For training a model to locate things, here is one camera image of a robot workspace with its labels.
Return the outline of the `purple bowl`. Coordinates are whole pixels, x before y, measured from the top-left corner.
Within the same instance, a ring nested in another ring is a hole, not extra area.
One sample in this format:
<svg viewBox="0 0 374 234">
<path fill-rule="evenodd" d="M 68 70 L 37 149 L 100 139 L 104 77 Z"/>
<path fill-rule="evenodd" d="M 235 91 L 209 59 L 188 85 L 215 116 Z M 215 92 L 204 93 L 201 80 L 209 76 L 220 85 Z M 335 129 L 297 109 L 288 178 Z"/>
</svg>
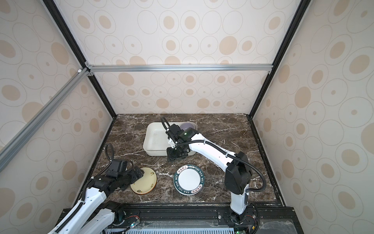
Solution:
<svg viewBox="0 0 374 234">
<path fill-rule="evenodd" d="M 187 131 L 189 128 L 197 130 L 197 125 L 195 123 L 192 123 L 192 122 L 184 122 L 184 123 L 180 124 L 180 128 L 184 131 Z"/>
</svg>

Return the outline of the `green rimmed white plate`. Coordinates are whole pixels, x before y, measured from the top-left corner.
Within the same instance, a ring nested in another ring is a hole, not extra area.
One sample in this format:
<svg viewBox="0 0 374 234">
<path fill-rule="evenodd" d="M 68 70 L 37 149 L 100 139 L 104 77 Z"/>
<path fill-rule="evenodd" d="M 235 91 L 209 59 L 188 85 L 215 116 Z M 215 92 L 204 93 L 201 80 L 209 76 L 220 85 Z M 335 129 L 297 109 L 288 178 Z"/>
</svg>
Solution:
<svg viewBox="0 0 374 234">
<path fill-rule="evenodd" d="M 205 175 L 198 166 L 187 164 L 180 167 L 174 174 L 173 184 L 180 194 L 192 196 L 204 187 Z"/>
</svg>

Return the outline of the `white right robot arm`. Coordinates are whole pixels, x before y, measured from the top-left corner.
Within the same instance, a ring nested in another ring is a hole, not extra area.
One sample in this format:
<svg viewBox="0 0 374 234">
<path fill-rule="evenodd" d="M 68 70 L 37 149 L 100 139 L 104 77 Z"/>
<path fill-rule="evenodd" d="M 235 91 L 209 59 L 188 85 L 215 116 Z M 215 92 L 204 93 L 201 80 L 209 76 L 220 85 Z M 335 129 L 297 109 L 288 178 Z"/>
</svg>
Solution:
<svg viewBox="0 0 374 234">
<path fill-rule="evenodd" d="M 161 117 L 161 123 L 170 144 L 166 149 L 168 161 L 185 159 L 190 151 L 195 151 L 224 171 L 224 183 L 231 192 L 230 208 L 234 214 L 244 214 L 249 193 L 266 189 L 264 175 L 249 163 L 244 152 L 226 150 L 193 128 L 183 130 L 176 124 L 169 124 L 165 117 Z"/>
</svg>

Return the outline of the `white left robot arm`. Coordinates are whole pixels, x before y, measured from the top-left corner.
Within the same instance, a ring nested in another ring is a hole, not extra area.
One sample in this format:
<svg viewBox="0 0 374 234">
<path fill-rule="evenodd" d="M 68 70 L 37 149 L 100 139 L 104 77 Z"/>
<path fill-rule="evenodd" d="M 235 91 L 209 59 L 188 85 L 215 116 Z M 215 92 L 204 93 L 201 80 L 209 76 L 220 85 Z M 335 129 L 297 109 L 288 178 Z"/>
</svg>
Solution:
<svg viewBox="0 0 374 234">
<path fill-rule="evenodd" d="M 116 190 L 125 191 L 144 176 L 131 161 L 115 159 L 112 144 L 104 146 L 108 165 L 83 186 L 79 201 L 54 227 L 51 234 L 99 234 L 108 226 L 120 226 L 126 212 L 115 202 L 106 202 Z"/>
</svg>

